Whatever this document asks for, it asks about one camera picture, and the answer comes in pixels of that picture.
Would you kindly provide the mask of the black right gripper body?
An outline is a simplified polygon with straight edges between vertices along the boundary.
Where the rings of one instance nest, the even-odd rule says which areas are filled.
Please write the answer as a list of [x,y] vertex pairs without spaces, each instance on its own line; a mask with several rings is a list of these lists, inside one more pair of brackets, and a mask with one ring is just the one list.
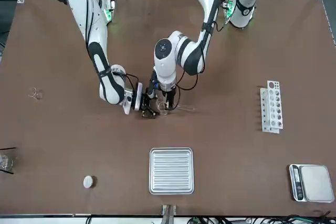
[[142,93],[142,96],[141,96],[140,110],[143,113],[148,113],[150,111],[150,98],[146,91]]

